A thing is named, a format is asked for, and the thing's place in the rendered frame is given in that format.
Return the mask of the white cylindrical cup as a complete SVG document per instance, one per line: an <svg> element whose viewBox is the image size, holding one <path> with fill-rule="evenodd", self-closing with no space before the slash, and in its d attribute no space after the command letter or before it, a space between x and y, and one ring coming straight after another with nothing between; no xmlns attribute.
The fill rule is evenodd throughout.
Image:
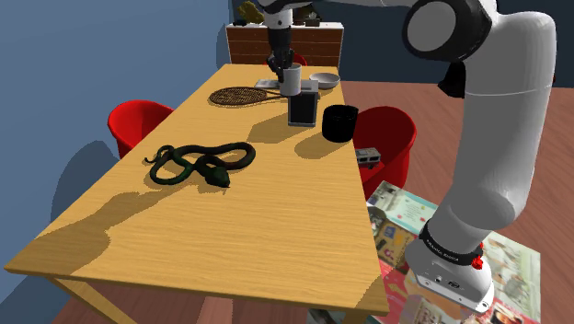
<svg viewBox="0 0 574 324"><path fill-rule="evenodd" d="M301 92L301 72L302 66L293 63L282 72L282 82L280 82L280 93L285 97L296 96Z"/></svg>

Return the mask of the brown chest of drawers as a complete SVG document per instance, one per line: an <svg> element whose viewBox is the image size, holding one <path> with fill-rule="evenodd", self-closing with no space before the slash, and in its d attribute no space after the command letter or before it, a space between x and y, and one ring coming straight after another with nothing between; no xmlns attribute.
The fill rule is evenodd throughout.
<svg viewBox="0 0 574 324"><path fill-rule="evenodd" d="M225 27L231 62L268 64L268 28L291 27L293 54L302 55L307 65L339 66L344 27L314 15L306 20L293 17L294 9L309 6L304 0L244 0L237 8L236 21Z"/></svg>

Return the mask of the grey bowl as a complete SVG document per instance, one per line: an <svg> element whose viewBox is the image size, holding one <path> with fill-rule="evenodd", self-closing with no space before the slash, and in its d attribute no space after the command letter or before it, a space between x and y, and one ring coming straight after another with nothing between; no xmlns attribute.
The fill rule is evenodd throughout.
<svg viewBox="0 0 574 324"><path fill-rule="evenodd" d="M311 74L309 79L316 81L319 89L331 89L340 82L339 75L326 72Z"/></svg>

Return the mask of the brown woven racket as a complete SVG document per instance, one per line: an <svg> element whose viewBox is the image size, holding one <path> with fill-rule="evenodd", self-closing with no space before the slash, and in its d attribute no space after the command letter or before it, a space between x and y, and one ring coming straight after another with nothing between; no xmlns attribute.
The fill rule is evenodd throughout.
<svg viewBox="0 0 574 324"><path fill-rule="evenodd" d="M218 106L247 106L279 98L284 95L263 88L225 87L212 92L208 100Z"/></svg>

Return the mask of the black and grey upright box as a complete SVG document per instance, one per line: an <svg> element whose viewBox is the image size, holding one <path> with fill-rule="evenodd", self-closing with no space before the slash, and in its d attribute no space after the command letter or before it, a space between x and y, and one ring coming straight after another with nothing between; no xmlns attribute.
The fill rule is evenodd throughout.
<svg viewBox="0 0 574 324"><path fill-rule="evenodd" d="M288 97L288 124L315 127L318 98L318 82L303 80L301 92L296 96Z"/></svg>

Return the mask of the black cylindrical cup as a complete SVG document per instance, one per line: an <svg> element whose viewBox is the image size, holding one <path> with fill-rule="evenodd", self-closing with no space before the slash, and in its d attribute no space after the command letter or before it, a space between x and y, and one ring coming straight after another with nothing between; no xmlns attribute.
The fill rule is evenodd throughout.
<svg viewBox="0 0 574 324"><path fill-rule="evenodd" d="M322 118L322 135L333 143L346 143L354 135L359 110L351 105L330 105Z"/></svg>

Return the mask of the small grey box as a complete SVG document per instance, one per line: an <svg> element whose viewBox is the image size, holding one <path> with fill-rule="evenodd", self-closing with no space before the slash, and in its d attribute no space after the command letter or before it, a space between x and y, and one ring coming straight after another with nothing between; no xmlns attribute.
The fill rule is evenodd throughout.
<svg viewBox="0 0 574 324"><path fill-rule="evenodd" d="M373 169L381 162L381 155L375 147L357 148L355 155L360 168Z"/></svg>

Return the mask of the wooden table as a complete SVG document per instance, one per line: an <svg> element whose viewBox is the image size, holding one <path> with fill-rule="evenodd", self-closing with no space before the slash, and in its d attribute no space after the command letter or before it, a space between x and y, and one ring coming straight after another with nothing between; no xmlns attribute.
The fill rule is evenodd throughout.
<svg viewBox="0 0 574 324"><path fill-rule="evenodd" d="M292 128L287 105L222 108L224 87L270 77L226 64L23 248L6 269L46 278L107 318L134 324L94 282L166 288L345 311L362 324L389 311L352 144ZM192 175L154 184L162 145L247 141L253 163L220 189Z"/></svg>

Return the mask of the patterned robot stand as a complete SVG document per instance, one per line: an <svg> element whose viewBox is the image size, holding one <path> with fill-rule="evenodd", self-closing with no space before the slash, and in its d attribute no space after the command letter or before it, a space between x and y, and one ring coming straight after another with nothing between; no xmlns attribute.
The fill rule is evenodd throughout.
<svg viewBox="0 0 574 324"><path fill-rule="evenodd" d="M493 305L483 315L421 287L404 250L437 205L382 182L367 203L390 312L363 324L542 324L541 255L492 232L483 241L492 271Z"/></svg>

